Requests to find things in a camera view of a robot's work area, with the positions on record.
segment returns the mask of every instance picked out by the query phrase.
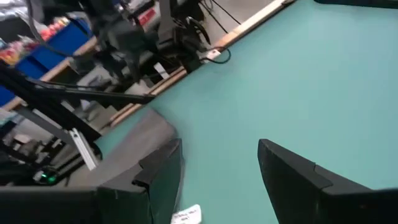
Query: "gray floor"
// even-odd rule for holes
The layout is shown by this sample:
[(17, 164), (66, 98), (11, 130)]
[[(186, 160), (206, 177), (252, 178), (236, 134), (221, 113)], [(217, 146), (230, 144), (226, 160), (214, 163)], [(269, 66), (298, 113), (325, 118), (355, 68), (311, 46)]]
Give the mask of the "gray floor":
[[(208, 6), (211, 6), (210, 1), (211, 0), (206, 0)], [(249, 19), (251, 16), (253, 16), (257, 11), (267, 6), (270, 2), (272, 2), (272, 0), (216, 0), (216, 2), (225, 10), (227, 10), (238, 22), (244, 22), (246, 19)], [(222, 28), (220, 28), (216, 21), (209, 16), (206, 10), (202, 10), (206, 16), (204, 27), (210, 36), (211, 43), (214, 44), (226, 33), (222, 30)], [(229, 15), (227, 15), (224, 10), (217, 6), (217, 4), (213, 4), (213, 10), (211, 13), (228, 32), (232, 31), (239, 25)], [(71, 176), (69, 186), (79, 185), (80, 180), (84, 180), (88, 172), (89, 170), (85, 166), (77, 170)]]

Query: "electronic device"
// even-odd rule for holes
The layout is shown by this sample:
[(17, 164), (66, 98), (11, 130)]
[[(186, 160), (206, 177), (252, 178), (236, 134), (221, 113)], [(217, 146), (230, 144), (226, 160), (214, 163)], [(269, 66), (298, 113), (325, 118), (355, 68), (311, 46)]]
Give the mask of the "electronic device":
[(3, 187), (1, 223), (170, 224), (181, 164), (174, 139), (100, 186)]
[[(197, 0), (159, 0), (159, 2), (145, 0), (135, 1), (133, 6), (125, 0), (25, 0), (25, 2), (28, 8), (29, 27), (35, 38), (51, 51), (73, 58), (72, 65), (78, 71), (80, 66), (83, 66), (82, 70), (87, 70), (85, 65), (94, 60), (118, 79), (138, 82), (143, 76), (140, 71), (141, 64), (151, 57), (159, 58), (160, 62), (174, 66), (174, 69), (179, 68), (181, 63), (188, 66), (191, 64), (188, 62), (192, 60), (197, 61), (195, 68), (200, 65), (196, 50), (202, 49), (203, 45), (198, 32), (205, 33), (205, 30), (200, 24), (189, 26), (189, 22), (185, 21), (190, 16), (189, 13), (196, 11), (200, 12), (196, 17), (203, 18)], [(89, 34), (96, 37), (96, 47), (91, 52), (70, 55), (59, 51), (44, 42), (34, 27), (33, 18), (38, 21), (48, 21), (60, 16), (66, 16), (72, 23), (79, 25), (69, 16), (70, 12), (84, 12), (86, 15), (91, 27)], [(198, 47), (194, 49), (195, 51), (187, 45), (185, 40), (187, 37)], [(178, 57), (168, 57), (170, 52), (172, 55), (177, 54)], [(122, 72), (125, 66), (127, 66), (127, 75)]]
[(267, 139), (258, 159), (280, 224), (398, 223), (397, 189), (371, 190)]
[(350, 6), (367, 6), (398, 9), (397, 0), (315, 0), (323, 4), (342, 4)]

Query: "wooden board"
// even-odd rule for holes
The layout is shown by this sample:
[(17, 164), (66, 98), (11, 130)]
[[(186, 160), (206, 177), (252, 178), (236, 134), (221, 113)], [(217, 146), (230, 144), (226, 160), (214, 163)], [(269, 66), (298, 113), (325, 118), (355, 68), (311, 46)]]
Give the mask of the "wooden board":
[[(217, 47), (228, 47), (238, 41), (240, 38), (244, 37), (250, 31), (255, 29), (257, 26), (271, 18), (273, 15), (277, 14), (280, 10), (287, 7), (290, 3), (294, 2), (294, 0), (275, 0), (271, 2), (268, 6), (261, 9), (255, 15), (250, 17), (248, 20), (243, 22), (241, 25), (237, 26), (230, 33), (226, 34), (221, 40), (219, 40), (215, 46)], [(149, 91), (152, 95), (159, 95), (169, 89), (171, 86), (176, 84), (178, 81), (187, 76), (187, 71), (182, 70), (180, 72), (173, 73), (168, 79), (161, 81), (151, 88)], [(137, 110), (141, 109), (143, 105), (140, 104), (129, 104), (116, 113), (111, 118), (111, 127), (115, 127), (130, 115), (135, 113)]]

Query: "black plastic part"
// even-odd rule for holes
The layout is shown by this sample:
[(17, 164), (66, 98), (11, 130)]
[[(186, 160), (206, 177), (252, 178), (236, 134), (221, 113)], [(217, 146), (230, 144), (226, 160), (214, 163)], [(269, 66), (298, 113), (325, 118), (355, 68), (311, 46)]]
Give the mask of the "black plastic part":
[(0, 139), (3, 139), (4, 137), (6, 137), (6, 135), (8, 135), (10, 133), (10, 131), (12, 131), (15, 126), (17, 126), (17, 124), (11, 120), (7, 121), (5, 124), (3, 124), (0, 127)]
[(56, 89), (56, 88), (36, 88), (36, 92), (42, 98), (63, 98), (63, 99), (82, 99), (82, 100), (95, 100), (95, 101), (108, 101), (119, 103), (139, 103), (147, 104), (151, 102), (154, 96), (140, 96), (128, 95), (124, 93), (105, 93), (100, 91), (91, 90), (77, 90), (77, 89)]
[(398, 223), (398, 190), (371, 190), (261, 139), (262, 179), (280, 224)]
[(322, 4), (342, 4), (349, 6), (367, 6), (398, 9), (396, 0), (315, 0)]
[(33, 84), (20, 72), (9, 68), (2, 60), (0, 60), (0, 85), (21, 97), (29, 106), (38, 109), (62, 128), (67, 130), (77, 128), (90, 144), (94, 144), (94, 141), (101, 137), (99, 132), (62, 106), (60, 101), (40, 97)]
[(59, 182), (61, 182), (63, 179), (70, 177), (76, 170), (78, 170), (81, 166), (85, 165), (86, 163), (84, 162), (84, 160), (79, 156), (75, 159), (70, 159), (70, 164), (72, 162), (74, 162), (74, 165), (71, 166), (70, 168), (68, 168), (67, 170), (63, 170), (63, 169), (57, 169), (59, 172), (59, 175), (57, 177), (57, 181), (54, 182), (51, 185), (57, 185)]
[(54, 146), (57, 138), (52, 138), (52, 140), (45, 145), (42, 149), (42, 152), (47, 152), (47, 156), (42, 160), (40, 165), (47, 166), (52, 160), (61, 152), (62, 148), (66, 145), (63, 141), (58, 142), (57, 145)]
[(91, 58), (71, 58), (69, 65), (81, 76), (89, 74), (96, 67), (94, 60)]
[[(1, 223), (170, 224), (181, 160), (177, 139), (102, 186), (0, 188)], [(132, 184), (138, 176), (148, 188)]]
[(33, 159), (29, 156), (26, 156), (18, 151), (15, 151), (10, 146), (5, 145), (2, 141), (0, 141), (0, 151), (7, 153), (9, 156), (11, 156), (15, 159), (23, 161), (32, 167), (35, 167), (35, 168), (40, 167), (39, 164), (35, 162), (35, 159)]
[(109, 45), (109, 42), (105, 43), (106, 49), (103, 51), (96, 52), (93, 55), (93, 58), (102, 63), (105, 70), (109, 72), (110, 75), (115, 76), (119, 80), (124, 79), (124, 75), (122, 73), (122, 69), (126, 66), (126, 62), (124, 60), (116, 60), (111, 54), (115, 52), (116, 49)]
[(189, 21), (193, 23), (193, 25), (203, 34), (203, 37), (205, 38), (207, 44), (211, 45), (210, 42), (210, 37), (207, 34), (207, 31), (205, 30), (205, 28), (194, 18), (189, 17)]

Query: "white power strip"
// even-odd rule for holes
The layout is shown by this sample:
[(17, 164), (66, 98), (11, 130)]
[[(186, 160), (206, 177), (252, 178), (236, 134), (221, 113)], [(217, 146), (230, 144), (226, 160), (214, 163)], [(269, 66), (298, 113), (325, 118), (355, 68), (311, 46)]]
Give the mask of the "white power strip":
[(214, 58), (217, 58), (219, 55), (221, 55), (221, 53), (218, 50), (212, 50), (206, 54), (206, 57), (210, 58), (210, 59), (214, 59)]

